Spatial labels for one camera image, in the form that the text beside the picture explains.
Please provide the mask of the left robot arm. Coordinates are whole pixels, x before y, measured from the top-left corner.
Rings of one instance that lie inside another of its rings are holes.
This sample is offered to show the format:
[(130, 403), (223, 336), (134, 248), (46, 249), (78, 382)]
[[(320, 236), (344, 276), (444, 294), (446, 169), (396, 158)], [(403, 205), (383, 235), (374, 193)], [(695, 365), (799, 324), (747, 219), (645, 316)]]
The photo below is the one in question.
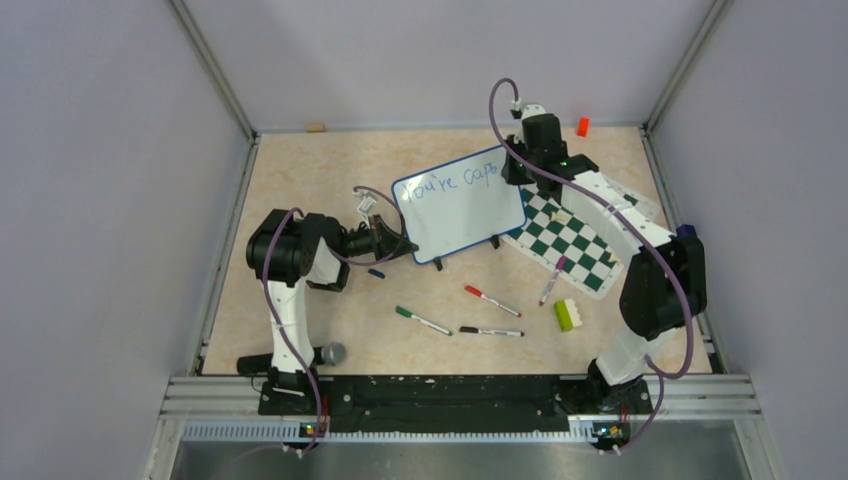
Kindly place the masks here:
[(246, 246), (246, 262), (262, 283), (270, 312), (273, 350), (241, 357), (237, 372), (265, 374), (274, 391), (297, 413), (319, 404), (321, 393), (314, 367), (319, 364), (307, 327), (308, 288), (341, 292), (350, 274), (349, 261), (372, 254), (377, 262), (415, 253), (418, 245), (405, 229), (390, 228), (378, 214), (349, 230), (334, 217), (297, 209), (271, 211)]

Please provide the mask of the blue framed whiteboard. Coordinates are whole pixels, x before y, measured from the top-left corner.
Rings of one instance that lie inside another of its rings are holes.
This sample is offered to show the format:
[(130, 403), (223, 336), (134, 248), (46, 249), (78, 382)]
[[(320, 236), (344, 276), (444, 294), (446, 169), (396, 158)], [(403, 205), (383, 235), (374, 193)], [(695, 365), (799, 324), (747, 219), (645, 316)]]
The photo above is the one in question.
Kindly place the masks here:
[(520, 189), (502, 177), (505, 150), (491, 147), (392, 183), (416, 264), (442, 260), (523, 226)]

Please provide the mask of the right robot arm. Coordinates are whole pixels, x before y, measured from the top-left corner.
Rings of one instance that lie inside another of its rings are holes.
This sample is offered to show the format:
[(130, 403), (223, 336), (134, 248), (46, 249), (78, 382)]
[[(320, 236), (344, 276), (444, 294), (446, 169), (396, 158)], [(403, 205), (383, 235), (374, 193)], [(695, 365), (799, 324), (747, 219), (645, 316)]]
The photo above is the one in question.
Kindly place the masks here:
[(686, 352), (673, 378), (685, 375), (694, 355), (694, 318), (707, 303), (705, 250), (694, 235), (680, 237), (654, 223), (620, 195), (583, 154), (571, 155), (559, 118), (537, 105), (514, 111), (517, 133), (501, 138), (503, 177), (536, 187), (587, 223), (622, 261), (627, 273), (619, 310), (624, 325), (594, 359), (586, 380), (589, 404), (612, 412), (650, 365), (650, 356), (679, 331)]

